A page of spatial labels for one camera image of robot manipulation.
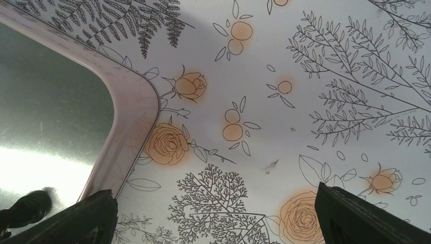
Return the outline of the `black chess piece in tin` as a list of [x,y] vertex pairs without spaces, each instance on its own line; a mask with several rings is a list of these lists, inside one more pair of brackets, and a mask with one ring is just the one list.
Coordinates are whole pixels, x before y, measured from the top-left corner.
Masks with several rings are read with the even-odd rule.
[[52,200],[47,191],[37,190],[19,198],[10,208],[1,210],[1,240],[12,235],[9,229],[37,223],[51,209]]

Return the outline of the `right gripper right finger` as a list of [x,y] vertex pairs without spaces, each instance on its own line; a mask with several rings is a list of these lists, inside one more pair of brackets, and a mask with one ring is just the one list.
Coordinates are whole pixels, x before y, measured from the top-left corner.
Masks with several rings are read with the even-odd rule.
[[430,243],[430,233],[323,182],[315,210],[326,243]]

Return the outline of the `pink metal tin tray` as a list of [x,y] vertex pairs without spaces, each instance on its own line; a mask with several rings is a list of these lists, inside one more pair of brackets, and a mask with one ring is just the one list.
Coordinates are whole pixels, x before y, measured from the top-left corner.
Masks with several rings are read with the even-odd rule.
[[118,197],[159,115],[143,75],[1,1],[1,209]]

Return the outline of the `floral table mat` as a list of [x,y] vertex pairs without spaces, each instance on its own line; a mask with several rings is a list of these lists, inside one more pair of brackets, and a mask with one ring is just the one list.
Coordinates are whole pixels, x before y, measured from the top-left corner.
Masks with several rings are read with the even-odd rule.
[[123,73],[113,243],[323,243],[318,184],[430,233],[430,1],[1,1]]

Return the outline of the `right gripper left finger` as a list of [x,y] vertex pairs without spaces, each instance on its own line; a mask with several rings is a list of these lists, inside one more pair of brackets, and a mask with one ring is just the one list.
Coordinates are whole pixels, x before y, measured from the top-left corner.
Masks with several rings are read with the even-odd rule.
[[112,191],[100,190],[47,220],[9,229],[1,243],[111,243],[117,214]]

